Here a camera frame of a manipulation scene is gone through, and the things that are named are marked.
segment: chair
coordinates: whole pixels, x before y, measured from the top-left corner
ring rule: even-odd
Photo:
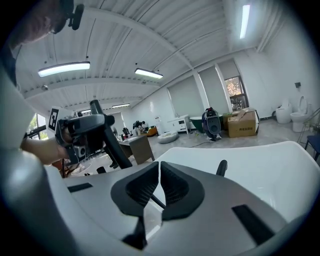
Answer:
[[[320,154],[320,134],[309,135],[306,138],[307,138],[307,141],[304,149],[307,150],[308,144],[310,143],[310,145],[313,147],[313,149],[316,152],[314,160],[317,161],[318,156]]]

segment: white panel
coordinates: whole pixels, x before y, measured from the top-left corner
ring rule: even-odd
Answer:
[[[114,113],[112,114],[114,117],[114,124],[111,127],[111,130],[114,131],[114,127],[116,128],[118,134],[123,134],[123,129],[125,128],[124,121],[122,120],[121,113]]]
[[[239,71],[233,59],[228,59],[218,63],[218,65],[225,80],[239,76]]]
[[[320,108],[318,53],[305,31],[288,20],[265,51],[279,79],[281,98],[289,99],[295,111],[300,95],[306,97],[313,110]],[[297,82],[301,83],[300,89],[295,87]]]
[[[146,121],[149,127],[151,127],[156,125],[155,117],[160,117],[164,131],[168,132],[171,130],[172,126],[168,125],[167,122],[175,118],[175,114],[168,90],[165,87],[157,90],[132,108],[131,120]]]
[[[257,110],[260,118],[270,117],[281,105],[280,93],[283,85],[265,53],[249,49],[240,51],[233,57],[244,83],[249,106]]]
[[[219,114],[229,112],[228,103],[218,73],[214,67],[199,72],[209,105]]]
[[[129,108],[121,111],[121,114],[123,117],[125,127],[127,127],[129,131],[131,131],[133,128],[133,123],[137,121],[136,117],[133,114],[133,111],[131,110],[131,108]]]
[[[193,76],[169,88],[174,111],[180,116],[201,116],[204,107]]]

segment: floor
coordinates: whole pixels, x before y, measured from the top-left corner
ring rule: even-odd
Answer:
[[[303,148],[307,142],[307,136],[311,135],[311,132],[305,131],[301,142],[299,143]],[[157,137],[150,137],[149,143],[153,152],[155,159],[160,157],[163,153],[173,147],[183,147],[183,148],[202,148],[202,149],[221,149],[221,148],[243,148],[243,147],[253,147],[261,146],[273,143],[279,143],[284,141],[294,141],[297,142],[300,133],[294,132],[292,130],[292,122],[287,124],[279,124],[273,119],[263,120],[260,122],[259,131],[257,136],[249,137],[238,137],[229,138],[228,135],[223,131],[221,133],[221,140],[216,142],[211,142],[206,139],[206,137],[197,132],[192,131],[192,134],[180,133],[179,138],[168,144],[159,144],[157,142]],[[309,145],[307,151],[313,157],[314,150]]]

